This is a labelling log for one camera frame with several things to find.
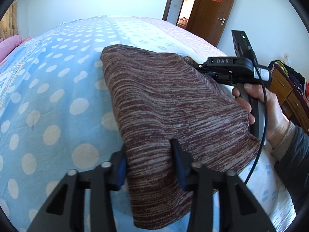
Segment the person's right hand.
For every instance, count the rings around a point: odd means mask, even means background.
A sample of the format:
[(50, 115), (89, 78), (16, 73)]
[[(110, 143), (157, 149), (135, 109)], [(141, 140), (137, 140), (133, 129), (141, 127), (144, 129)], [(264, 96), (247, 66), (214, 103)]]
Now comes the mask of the person's right hand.
[(252, 85), (246, 83), (244, 85), (244, 90), (249, 96), (257, 98), (263, 103), (266, 99), (268, 110), (266, 140), (268, 143), (270, 143), (273, 149), (276, 148), (281, 143), (290, 127), (290, 122), (284, 116), (277, 96), (270, 92), (268, 89), (265, 89), (265, 97), (261, 85)]

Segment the dark jacket right forearm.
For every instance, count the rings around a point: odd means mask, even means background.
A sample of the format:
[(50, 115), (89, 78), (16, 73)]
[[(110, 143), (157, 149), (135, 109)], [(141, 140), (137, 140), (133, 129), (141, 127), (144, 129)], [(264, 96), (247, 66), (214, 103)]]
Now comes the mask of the dark jacket right forearm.
[(297, 125), (290, 126), (272, 152), (274, 168), (299, 212), (308, 198), (308, 135)]

